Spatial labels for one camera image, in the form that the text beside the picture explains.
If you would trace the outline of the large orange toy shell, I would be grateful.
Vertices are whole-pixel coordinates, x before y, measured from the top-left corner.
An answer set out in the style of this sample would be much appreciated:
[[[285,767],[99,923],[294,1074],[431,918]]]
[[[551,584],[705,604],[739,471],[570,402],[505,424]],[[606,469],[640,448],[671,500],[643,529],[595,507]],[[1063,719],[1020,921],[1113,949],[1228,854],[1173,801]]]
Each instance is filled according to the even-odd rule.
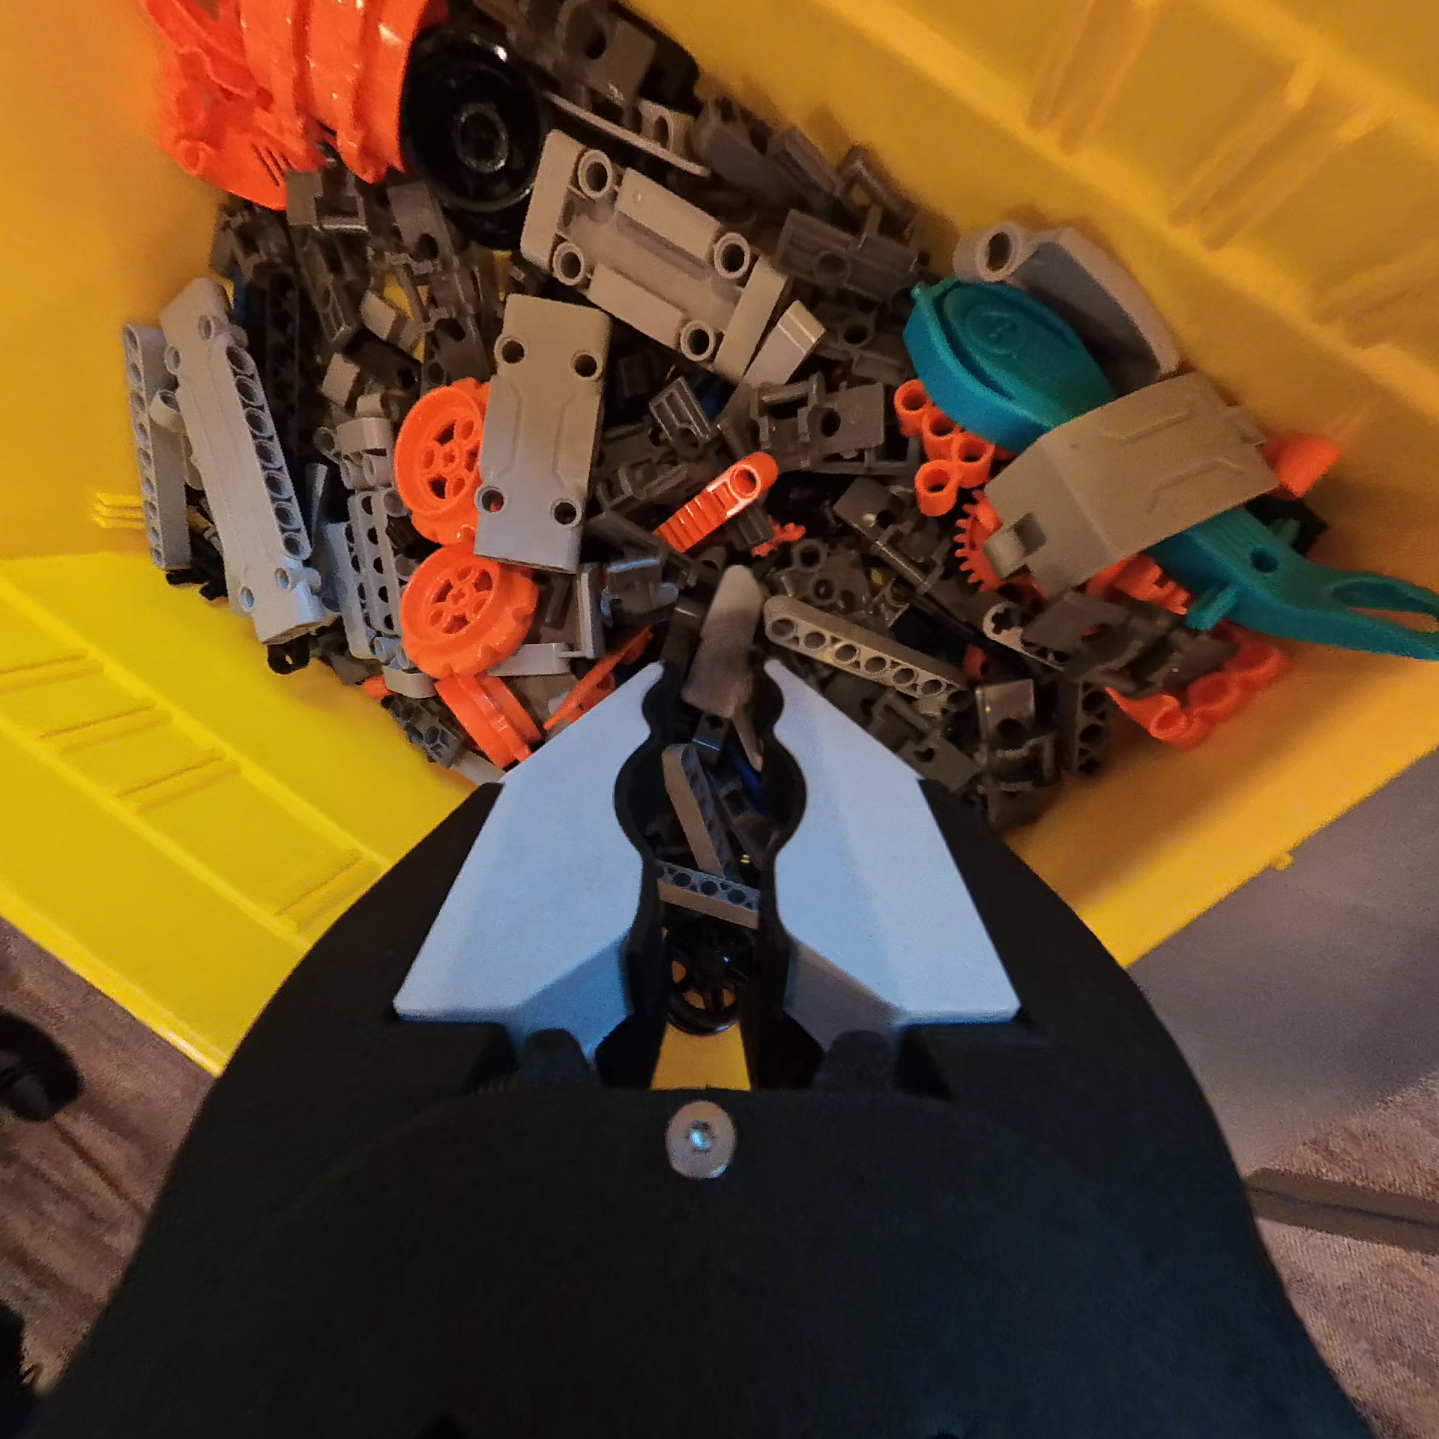
[[[402,169],[409,51],[445,1],[145,1],[164,42],[155,133],[188,174],[267,208],[332,147],[357,178]]]

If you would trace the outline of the teal oval brick tool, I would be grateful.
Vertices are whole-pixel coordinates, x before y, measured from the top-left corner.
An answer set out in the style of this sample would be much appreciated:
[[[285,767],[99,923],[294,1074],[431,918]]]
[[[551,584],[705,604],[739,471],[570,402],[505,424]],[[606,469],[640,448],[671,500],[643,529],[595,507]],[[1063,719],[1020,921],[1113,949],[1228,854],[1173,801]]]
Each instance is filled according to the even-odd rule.
[[[1072,327],[1003,282],[914,284],[904,346],[928,399],[1013,455],[1116,397]]]

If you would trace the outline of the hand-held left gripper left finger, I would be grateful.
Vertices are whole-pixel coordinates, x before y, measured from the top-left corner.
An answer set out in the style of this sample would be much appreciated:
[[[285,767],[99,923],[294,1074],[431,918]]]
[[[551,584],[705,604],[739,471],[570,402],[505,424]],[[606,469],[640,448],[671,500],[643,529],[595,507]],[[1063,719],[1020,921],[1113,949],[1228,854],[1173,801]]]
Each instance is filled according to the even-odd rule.
[[[393,997],[400,1019],[491,1022],[517,1050],[563,1031],[609,1084],[650,1084],[657,895],[618,784],[654,752],[654,690],[669,695],[659,661],[508,772]]]

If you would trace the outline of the small grey brick piece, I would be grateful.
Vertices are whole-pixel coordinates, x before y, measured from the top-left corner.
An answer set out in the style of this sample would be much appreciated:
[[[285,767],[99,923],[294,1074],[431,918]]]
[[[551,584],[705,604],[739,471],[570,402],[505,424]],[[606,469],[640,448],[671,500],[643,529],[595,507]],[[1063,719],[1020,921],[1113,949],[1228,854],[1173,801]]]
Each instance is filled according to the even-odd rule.
[[[765,597],[750,567],[722,570],[679,692],[693,709],[729,721],[748,702],[750,649]]]

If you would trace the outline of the pile of toy building bricks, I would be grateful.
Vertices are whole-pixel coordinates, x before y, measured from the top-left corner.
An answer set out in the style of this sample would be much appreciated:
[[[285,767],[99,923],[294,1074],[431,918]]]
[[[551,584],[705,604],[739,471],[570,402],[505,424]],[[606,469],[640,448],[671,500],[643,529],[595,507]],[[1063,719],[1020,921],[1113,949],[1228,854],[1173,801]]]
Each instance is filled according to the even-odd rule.
[[[638,118],[633,101],[619,113],[595,70],[640,49],[643,20],[619,3],[484,3],[524,47],[547,63],[575,104],[601,109],[621,125]],[[787,584],[811,608],[827,606],[858,621],[859,579],[799,587],[810,546],[851,548],[870,579],[873,606],[900,609],[914,645],[945,640],[979,686],[1072,661],[1077,678],[1034,678],[1034,716],[1055,731],[1049,767],[1094,781],[1116,758],[1121,740],[1140,736],[1180,753],[1214,738],[1294,669],[1300,647],[1332,645],[1258,635],[1222,621],[1197,632],[1185,621],[1185,589],[1162,575],[1147,548],[1236,505],[1238,460],[1205,460],[1188,429],[1197,426],[1198,373],[1139,279],[1073,224],[1007,215],[962,229],[952,241],[926,239],[923,210],[856,140],[828,152],[798,123],[738,101],[714,80],[702,82],[703,106],[691,119],[688,152],[710,176],[662,183],[679,198],[758,238],[768,263],[786,274],[770,313],[779,361],[787,361],[811,322],[825,327],[804,361],[782,381],[767,370],[734,378],[724,395],[719,375],[698,359],[662,354],[664,376],[688,368],[698,400],[717,400],[712,440],[638,436],[638,318],[647,274],[609,258],[580,227],[582,214],[611,210],[614,200],[582,202],[580,152],[609,152],[613,169],[637,169],[638,150],[580,116],[556,119],[571,140],[554,147],[570,161],[568,205],[551,231],[549,256],[530,262],[561,284],[563,299],[582,299],[592,267],[594,299],[621,303],[611,378],[623,395],[609,400],[613,436],[597,441],[590,496],[633,527],[655,527],[681,498],[698,491],[705,462],[765,452],[779,469],[765,496],[712,527],[693,551],[727,544],[734,563]],[[1048,304],[1087,347],[1116,390],[1115,400],[1070,419],[1019,453],[998,448],[945,416],[914,375],[904,342],[911,289],[957,277],[1003,282]],[[1209,385],[1248,409],[1221,388]],[[1329,531],[1313,507],[1318,484],[1339,462],[1324,433],[1282,433],[1258,421],[1255,447],[1269,488],[1248,498],[1265,527],[1277,527],[1294,551],[1324,563],[1317,548]]]

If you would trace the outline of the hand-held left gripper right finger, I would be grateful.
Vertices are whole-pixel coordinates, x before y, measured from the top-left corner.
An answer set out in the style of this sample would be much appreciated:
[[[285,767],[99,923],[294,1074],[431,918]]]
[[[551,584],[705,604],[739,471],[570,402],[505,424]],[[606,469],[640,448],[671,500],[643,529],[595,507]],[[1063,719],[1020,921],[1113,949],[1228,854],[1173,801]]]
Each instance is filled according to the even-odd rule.
[[[777,832],[743,1000],[748,1077],[804,1086],[834,1041],[1015,1019],[1019,997],[919,776],[777,659],[758,685]]]

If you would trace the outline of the teal pointed brick tool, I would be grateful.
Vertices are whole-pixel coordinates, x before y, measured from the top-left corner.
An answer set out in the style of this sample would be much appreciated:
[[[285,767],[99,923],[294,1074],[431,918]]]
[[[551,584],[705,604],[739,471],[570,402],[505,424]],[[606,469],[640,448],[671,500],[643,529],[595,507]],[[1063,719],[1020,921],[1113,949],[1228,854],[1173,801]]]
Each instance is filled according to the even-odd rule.
[[[1437,659],[1433,626],[1397,621],[1435,620],[1433,590],[1310,561],[1246,508],[1202,519],[1151,544],[1147,555],[1186,590],[1183,621],[1192,630],[1229,621],[1258,635],[1360,654]]]

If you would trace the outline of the black toy tyre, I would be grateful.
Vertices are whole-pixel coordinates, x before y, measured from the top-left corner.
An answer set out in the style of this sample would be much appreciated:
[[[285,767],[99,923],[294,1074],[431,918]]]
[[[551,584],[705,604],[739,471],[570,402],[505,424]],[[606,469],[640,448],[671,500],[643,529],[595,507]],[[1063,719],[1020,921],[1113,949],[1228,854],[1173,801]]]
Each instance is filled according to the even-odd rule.
[[[412,42],[400,154],[469,239],[517,246],[547,130],[541,92],[512,46],[453,23]]]

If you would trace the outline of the orange toy wheel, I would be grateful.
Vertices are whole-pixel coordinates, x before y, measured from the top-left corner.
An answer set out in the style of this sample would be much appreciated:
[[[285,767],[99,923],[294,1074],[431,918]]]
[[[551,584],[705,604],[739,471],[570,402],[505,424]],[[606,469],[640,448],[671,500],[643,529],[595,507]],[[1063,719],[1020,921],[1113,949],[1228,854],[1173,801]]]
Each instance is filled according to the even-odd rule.
[[[501,676],[452,674],[434,680],[436,695],[494,767],[522,762],[544,741],[539,726]]]
[[[512,656],[537,606],[529,568],[446,544],[414,568],[400,594],[405,654],[433,680],[472,676]]]
[[[489,385],[460,378],[419,397],[392,448],[392,474],[414,529],[441,546],[474,544],[479,448]]]

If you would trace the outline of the yellow plastic bin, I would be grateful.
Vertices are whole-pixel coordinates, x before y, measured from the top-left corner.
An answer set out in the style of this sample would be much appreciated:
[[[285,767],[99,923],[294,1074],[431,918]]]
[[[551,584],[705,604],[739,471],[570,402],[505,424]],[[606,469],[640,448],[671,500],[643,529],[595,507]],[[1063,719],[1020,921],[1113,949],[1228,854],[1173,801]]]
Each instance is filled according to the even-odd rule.
[[[739,102],[856,140],[926,239],[1082,227],[1265,428],[1324,563],[1435,587],[1435,3],[635,3]],[[470,788],[277,676],[141,532],[119,325],[203,270],[140,3],[3,3],[3,918],[207,1068]],[[1300,647],[1214,738],[1121,740],[1015,839],[1120,961],[1435,745],[1435,662]]]

